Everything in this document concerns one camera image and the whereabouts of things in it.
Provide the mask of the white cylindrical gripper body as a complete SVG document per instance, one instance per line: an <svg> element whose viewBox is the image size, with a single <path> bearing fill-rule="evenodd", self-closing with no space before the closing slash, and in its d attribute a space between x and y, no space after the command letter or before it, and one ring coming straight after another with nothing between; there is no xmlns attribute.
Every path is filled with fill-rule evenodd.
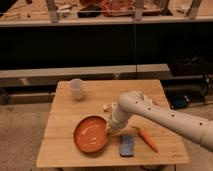
<svg viewBox="0 0 213 171"><path fill-rule="evenodd" d="M111 114L107 122L106 132L112 134L116 131L120 131L127 126L128 120L129 118L127 115Z"/></svg>

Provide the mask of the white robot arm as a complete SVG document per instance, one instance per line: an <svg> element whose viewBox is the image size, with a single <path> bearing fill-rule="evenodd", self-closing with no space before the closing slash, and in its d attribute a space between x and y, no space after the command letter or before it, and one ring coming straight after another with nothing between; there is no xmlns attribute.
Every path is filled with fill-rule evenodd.
<svg viewBox="0 0 213 171"><path fill-rule="evenodd" d="M115 131L125 128L133 115L145 117L213 152L212 120L160 107L141 91L129 91L112 104L109 129Z"/></svg>

